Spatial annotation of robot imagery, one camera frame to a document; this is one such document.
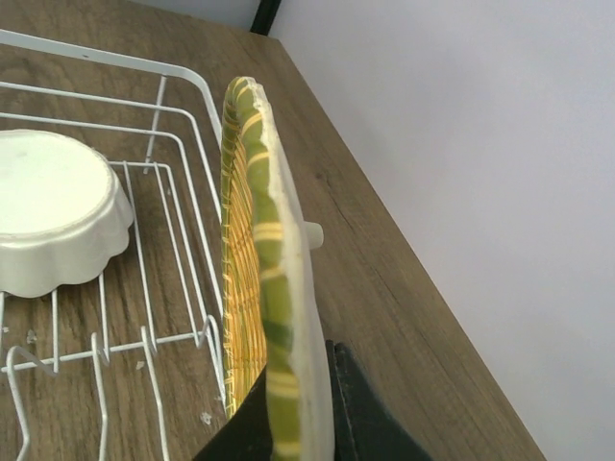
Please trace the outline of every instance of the white ceramic dish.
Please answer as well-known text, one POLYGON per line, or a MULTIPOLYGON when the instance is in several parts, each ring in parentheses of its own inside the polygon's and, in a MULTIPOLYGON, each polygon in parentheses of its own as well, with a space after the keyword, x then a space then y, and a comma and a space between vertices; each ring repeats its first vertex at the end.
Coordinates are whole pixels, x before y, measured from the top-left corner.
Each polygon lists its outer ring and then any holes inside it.
POLYGON ((105 158, 56 133, 0 132, 0 291, 95 279, 129 243, 133 211, 105 158))

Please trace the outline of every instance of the wooden countertop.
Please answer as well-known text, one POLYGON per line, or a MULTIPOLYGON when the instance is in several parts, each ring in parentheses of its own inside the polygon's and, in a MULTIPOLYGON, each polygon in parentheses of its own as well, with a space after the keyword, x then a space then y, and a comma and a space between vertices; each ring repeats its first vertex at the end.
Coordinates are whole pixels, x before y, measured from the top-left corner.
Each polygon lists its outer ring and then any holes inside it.
MULTIPOLYGON (((121 0, 4 0, 0 11, 3 29, 189 67, 208 81, 219 108, 233 77, 255 77, 274 108, 306 219, 321 223, 325 231, 325 245, 314 253, 313 268, 326 337, 352 347, 386 405, 434 460, 544 459, 276 40, 121 0)), ((6 46, 0 47, 0 80, 151 103, 158 87, 158 79, 151 75, 6 46)), ((6 89, 0 89, 0 101, 3 111, 144 129, 151 124, 147 110, 6 89)), ((219 154, 202 98, 190 84, 174 82, 169 84, 165 104, 199 114, 217 179, 219 154)), ((189 133, 183 120, 171 116, 163 117, 161 124, 168 131, 189 133)), ((24 122, 0 119, 1 129, 24 126, 24 122)), ((144 136, 55 129, 101 152, 143 159, 144 136)), ((160 156, 172 158, 173 146, 163 141, 157 146, 160 156)), ((194 171, 197 192, 205 197, 201 203, 208 233, 219 239, 205 175, 196 166, 194 171)), ((149 193, 147 187, 143 185, 142 194, 149 193)), ((179 331, 185 319, 180 310, 174 310, 181 304, 178 283, 168 261, 157 256, 169 248, 168 236, 159 235, 164 218, 147 201, 143 203, 143 238, 156 241, 146 250, 154 267, 154 308, 170 331, 179 331)), ((214 257, 219 258, 214 247, 214 257)), ((106 275, 108 286, 116 281, 116 288, 108 293, 110 315, 122 319, 111 329, 112 340, 137 341, 136 326, 144 322, 138 283, 129 277, 131 270, 121 266, 122 258, 134 254, 135 249, 130 249, 106 275)), ((202 262, 199 270, 205 273, 202 262)), ((62 352, 86 348, 89 332, 97 328, 96 286, 89 288, 79 293, 62 291, 62 352)), ((15 302, 8 305, 6 316, 11 334, 5 337, 5 349, 33 328, 38 341, 29 347, 50 354, 47 310, 26 309, 15 302)), ((104 370, 111 424, 108 459, 161 459, 149 378, 135 369, 142 355, 139 351, 116 354, 111 369, 104 370)), ((224 423, 213 398, 209 354, 186 341, 161 346, 155 360, 171 455, 188 459, 224 423), (212 415, 211 425, 199 420, 204 411, 212 415)), ((30 459, 83 459, 83 452, 87 459, 95 456, 100 417, 91 370, 86 361, 70 362, 62 364, 54 380, 41 372, 20 378, 33 432, 30 459)), ((14 459, 21 439, 11 416, 14 410, 5 378, 0 379, 0 414, 1 457, 14 459)))

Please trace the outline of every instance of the white wire dish rack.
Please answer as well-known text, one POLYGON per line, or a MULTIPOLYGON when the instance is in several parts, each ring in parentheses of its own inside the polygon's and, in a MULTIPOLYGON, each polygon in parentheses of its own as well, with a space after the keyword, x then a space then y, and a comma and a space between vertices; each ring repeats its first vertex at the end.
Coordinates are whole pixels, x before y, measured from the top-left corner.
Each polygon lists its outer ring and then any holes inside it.
MULTIPOLYGON (((95 101, 99 103, 106 103, 109 105, 121 105, 125 107, 132 107, 138 109, 150 109, 153 113, 152 127, 150 130, 142 130, 137 128, 129 128, 123 126, 111 126, 97 123, 87 123, 75 120, 47 118, 41 116, 24 115, 21 113, 7 113, 0 112, 2 118, 12 118, 17 120, 38 122, 43 124, 56 124, 67 125, 72 127, 81 127, 95 130, 106 130, 112 132, 124 132, 134 133, 149 136, 149 143, 147 151, 144 153, 143 161, 127 161, 124 159, 114 159, 111 161, 112 167, 118 172, 123 173, 125 178, 125 186, 127 188, 127 194, 133 206, 135 213, 135 223, 133 226, 133 237, 136 245, 138 272, 140 274, 142 287, 143 287, 143 300, 142 307, 146 310, 147 324, 140 328, 140 341, 127 343, 127 344, 110 344, 109 326, 113 319, 108 318, 108 302, 106 299, 106 282, 105 274, 101 274, 98 277, 98 292, 99 292, 99 316, 101 321, 101 331, 93 331, 90 336, 89 345, 90 348, 80 352, 74 352, 71 354, 60 354, 60 329, 59 329, 59 296, 58 290, 55 290, 50 297, 49 308, 51 309, 52 325, 51 325, 51 338, 53 345, 53 354, 50 357, 39 358, 28 352, 25 348, 14 345, 8 349, 6 354, 6 363, 2 364, 2 374, 6 374, 9 380, 12 398, 14 401, 14 408, 17 413, 17 418, 20 425, 22 434, 22 445, 20 452, 18 453, 17 460, 27 459, 28 449, 31 445, 31 432, 28 425, 26 411, 19 392, 18 372, 25 370, 32 370, 34 368, 41 369, 45 374, 53 377, 61 372, 61 365, 63 362, 69 362, 73 360, 91 360, 93 364, 95 382, 97 387, 98 404, 100 408, 101 417, 101 434, 100 434, 100 448, 98 451, 98 459, 106 459, 107 454, 107 440, 109 432, 110 418, 107 409, 107 400, 105 395, 105 389, 102 379, 102 368, 110 364, 111 356, 115 352, 126 352, 132 350, 143 350, 145 354, 145 366, 149 372, 149 377, 152 383, 152 390, 156 401, 156 407, 158 412, 158 426, 160 429, 160 445, 162 459, 169 460, 169 449, 167 444, 167 436, 164 422, 164 410, 162 406, 162 399, 160 398, 160 389, 157 381, 155 364, 153 357, 157 354, 159 345, 164 343, 171 343, 184 340, 192 340, 197 348, 201 348, 207 342, 211 355, 211 363, 213 364, 217 393, 219 393, 219 400, 221 405, 225 404, 226 396, 223 383, 222 373, 222 350, 220 342, 220 333, 217 321, 208 313, 204 296, 202 294, 202 287, 197 276, 195 268, 194 255, 200 257, 200 254, 193 252, 190 242, 187 237, 187 226, 185 220, 185 211, 182 210, 181 202, 178 196, 178 187, 176 185, 173 172, 169 165, 157 163, 153 158, 154 142, 157 136, 166 137, 174 141, 177 145, 182 167, 185 176, 185 187, 187 187, 189 195, 189 207, 191 213, 193 213, 196 219, 196 234, 200 239, 200 243, 204 249, 203 257, 207 263, 207 269, 209 272, 209 283, 214 293, 215 301, 218 307, 218 313, 220 318, 222 316, 222 301, 218 282, 216 280, 211 251, 209 249, 209 242, 204 229, 204 224, 199 212, 199 202, 195 193, 195 187, 192 180, 190 168, 188 166, 186 147, 182 139, 173 133, 166 133, 158 129, 159 117, 162 112, 170 112, 183 115, 189 121, 192 134, 196 140, 196 146, 198 150, 199 158, 202 162, 207 180, 209 183, 209 191, 211 198, 213 199, 215 211, 217 213, 218 220, 220 219, 220 205, 218 201, 218 194, 213 182, 213 178, 209 169, 209 163, 207 160, 205 148, 200 136, 199 127, 195 117, 184 109, 177 109, 172 107, 166 107, 162 105, 164 91, 168 77, 176 77, 185 79, 200 90, 205 101, 205 105, 208 111, 208 116, 213 127, 214 134, 216 136, 217 145, 220 143, 221 129, 220 120, 218 118, 215 105, 209 92, 209 87, 205 80, 195 72, 177 65, 171 65, 168 63, 147 61, 130 56, 123 56, 114 53, 109 53, 101 50, 95 50, 73 44, 61 43, 53 40, 48 40, 35 36, 22 35, 6 30, 0 30, 0 44, 9 45, 13 47, 21 47, 27 50, 36 51, 40 53, 48 53, 52 55, 74 58, 77 60, 91 61, 100 64, 119 66, 134 70, 140 70, 149 72, 151 74, 160 75, 160 85, 158 96, 155 104, 146 104, 137 101, 131 101, 127 99, 116 99, 102 96, 95 96, 91 94, 76 93, 70 91, 62 91, 58 89, 42 88, 31 85, 19 85, 7 82, 0 82, 0 88, 6 88, 17 91, 29 91, 34 93, 51 94, 62 98, 78 98, 81 100, 95 101), (164 216, 168 225, 168 235, 171 240, 173 254, 175 257, 176 267, 178 275, 181 281, 181 286, 184 292, 184 305, 187 316, 189 318, 189 324, 191 330, 174 334, 170 336, 157 336, 156 331, 156 319, 154 318, 154 310, 151 306, 150 299, 150 286, 148 284, 147 271, 145 269, 145 252, 142 248, 141 232, 139 230, 139 210, 135 206, 135 192, 132 186, 131 178, 134 178, 136 174, 147 174, 153 171, 156 180, 158 182, 158 190, 160 192, 159 200, 164 210, 164 216), (177 216, 179 222, 179 231, 177 226, 172 225, 171 214, 174 213, 177 216), (188 281, 191 282, 193 293, 190 294, 188 281), (18 358, 23 358, 25 361, 17 363, 18 358)), ((12 302, 12 297, 8 294, 0 292, 0 356, 4 356, 2 352, 2 334, 6 332, 7 327, 4 325, 5 311, 7 306, 12 302)))

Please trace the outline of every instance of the plate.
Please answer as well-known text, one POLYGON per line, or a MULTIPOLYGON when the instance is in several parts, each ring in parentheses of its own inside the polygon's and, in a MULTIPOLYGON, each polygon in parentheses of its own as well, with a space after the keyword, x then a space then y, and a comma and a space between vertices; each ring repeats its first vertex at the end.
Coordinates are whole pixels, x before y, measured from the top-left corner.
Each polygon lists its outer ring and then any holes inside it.
POLYGON ((0 132, 0 291, 23 298, 98 277, 134 220, 107 160, 77 139, 0 132))
POLYGON ((332 388, 304 221, 264 89, 232 81, 222 143, 223 346, 231 419, 266 373, 272 459, 333 461, 332 388))

